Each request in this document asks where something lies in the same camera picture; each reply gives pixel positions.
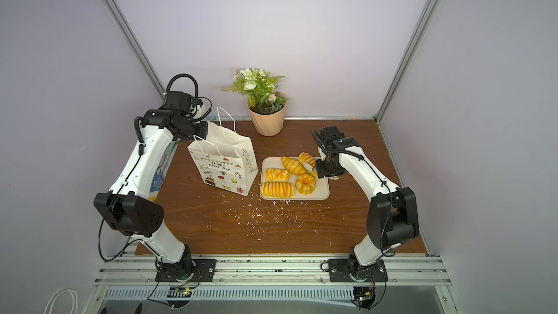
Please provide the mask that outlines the ridged oval bread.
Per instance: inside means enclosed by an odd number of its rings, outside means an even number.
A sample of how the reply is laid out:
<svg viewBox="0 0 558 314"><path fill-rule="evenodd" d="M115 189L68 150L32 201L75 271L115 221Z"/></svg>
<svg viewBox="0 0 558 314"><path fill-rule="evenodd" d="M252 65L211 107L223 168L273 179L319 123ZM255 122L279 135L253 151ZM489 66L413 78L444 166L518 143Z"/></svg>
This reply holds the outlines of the ridged oval bread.
<svg viewBox="0 0 558 314"><path fill-rule="evenodd" d="M299 162L301 162L303 164L308 164L312 168L316 168L315 158L307 152L302 152L298 156L298 160L299 160Z"/></svg>
<svg viewBox="0 0 558 314"><path fill-rule="evenodd" d="M297 159L293 159L290 157L281 157L280 161L284 169L292 175L299 176L307 174L307 170Z"/></svg>

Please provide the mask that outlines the round yellow bun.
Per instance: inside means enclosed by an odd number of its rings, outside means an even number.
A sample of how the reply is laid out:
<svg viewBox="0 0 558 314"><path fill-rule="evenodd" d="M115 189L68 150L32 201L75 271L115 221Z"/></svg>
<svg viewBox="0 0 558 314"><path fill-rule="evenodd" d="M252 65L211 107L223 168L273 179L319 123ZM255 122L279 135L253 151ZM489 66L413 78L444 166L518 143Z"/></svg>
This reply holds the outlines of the round yellow bun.
<svg viewBox="0 0 558 314"><path fill-rule="evenodd" d="M316 180L312 174L301 174L296 179L295 188L298 193L302 195L310 195L314 192L316 187Z"/></svg>

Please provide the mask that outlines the white printed paper gift bag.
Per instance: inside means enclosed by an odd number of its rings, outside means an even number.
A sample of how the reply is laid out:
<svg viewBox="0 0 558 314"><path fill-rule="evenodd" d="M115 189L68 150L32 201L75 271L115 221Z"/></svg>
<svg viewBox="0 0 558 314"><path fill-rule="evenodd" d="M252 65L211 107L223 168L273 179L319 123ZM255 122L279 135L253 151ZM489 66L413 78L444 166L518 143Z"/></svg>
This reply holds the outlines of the white printed paper gift bag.
<svg viewBox="0 0 558 314"><path fill-rule="evenodd" d="M206 138L195 136L187 147L204 183L247 196L259 168L251 138L231 129L208 123Z"/></svg>

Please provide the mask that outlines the small twisted bread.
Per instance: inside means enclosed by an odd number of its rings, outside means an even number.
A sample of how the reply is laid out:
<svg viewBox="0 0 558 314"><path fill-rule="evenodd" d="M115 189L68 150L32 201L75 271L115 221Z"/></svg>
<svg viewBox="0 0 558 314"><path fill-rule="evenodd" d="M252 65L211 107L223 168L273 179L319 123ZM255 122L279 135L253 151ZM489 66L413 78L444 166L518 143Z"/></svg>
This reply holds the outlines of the small twisted bread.
<svg viewBox="0 0 558 314"><path fill-rule="evenodd" d="M270 183L286 183L289 181L290 173L285 169L267 168L264 176L265 180Z"/></svg>

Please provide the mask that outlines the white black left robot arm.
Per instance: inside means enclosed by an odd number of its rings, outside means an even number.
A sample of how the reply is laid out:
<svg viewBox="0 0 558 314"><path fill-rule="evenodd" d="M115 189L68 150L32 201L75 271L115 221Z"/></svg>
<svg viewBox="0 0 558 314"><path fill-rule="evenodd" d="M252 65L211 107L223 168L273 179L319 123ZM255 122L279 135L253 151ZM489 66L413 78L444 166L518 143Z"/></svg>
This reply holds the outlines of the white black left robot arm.
<svg viewBox="0 0 558 314"><path fill-rule="evenodd" d="M164 101L133 121L137 142L116 182L98 193L94 207L102 223L147 247L156 259L161 277L181 279L194 272L190 249L169 230L164 208L153 201L153 181L165 176L177 145L205 139L212 110L209 99L199 95L195 77L181 73L171 78Z"/></svg>

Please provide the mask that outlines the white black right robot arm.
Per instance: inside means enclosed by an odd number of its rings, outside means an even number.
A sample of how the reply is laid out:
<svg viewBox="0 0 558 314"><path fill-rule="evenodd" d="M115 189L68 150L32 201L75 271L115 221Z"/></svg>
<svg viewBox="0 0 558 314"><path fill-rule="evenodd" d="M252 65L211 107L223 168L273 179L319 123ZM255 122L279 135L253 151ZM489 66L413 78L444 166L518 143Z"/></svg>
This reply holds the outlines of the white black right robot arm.
<svg viewBox="0 0 558 314"><path fill-rule="evenodd" d="M364 282L372 276L390 249L419 235L416 195L409 187L392 182L366 156L360 144L335 126L312 131L320 158L319 178L349 173L369 199L366 237L353 247L347 259L352 279Z"/></svg>

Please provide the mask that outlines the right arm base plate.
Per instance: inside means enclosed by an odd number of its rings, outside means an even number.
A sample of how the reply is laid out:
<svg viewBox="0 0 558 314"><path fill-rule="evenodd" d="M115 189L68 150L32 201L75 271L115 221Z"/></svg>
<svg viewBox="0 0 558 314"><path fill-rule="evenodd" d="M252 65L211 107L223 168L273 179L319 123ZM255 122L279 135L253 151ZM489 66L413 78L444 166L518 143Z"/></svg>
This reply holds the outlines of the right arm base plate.
<svg viewBox="0 0 558 314"><path fill-rule="evenodd" d="M348 259L329 259L321 263L321 270L328 273L330 282L387 283L387 269L383 260L360 266Z"/></svg>

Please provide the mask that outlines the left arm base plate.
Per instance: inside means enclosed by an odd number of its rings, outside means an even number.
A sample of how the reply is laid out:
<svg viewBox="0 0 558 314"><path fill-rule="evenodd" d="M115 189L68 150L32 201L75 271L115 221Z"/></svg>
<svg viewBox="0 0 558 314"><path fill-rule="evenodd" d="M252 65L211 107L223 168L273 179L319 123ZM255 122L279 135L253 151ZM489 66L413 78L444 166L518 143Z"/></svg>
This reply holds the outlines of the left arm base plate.
<svg viewBox="0 0 558 314"><path fill-rule="evenodd" d="M216 266L215 259L187 259L178 263L164 263L161 260L155 261L157 271L155 280L157 282L179 282L194 283L212 282Z"/></svg>

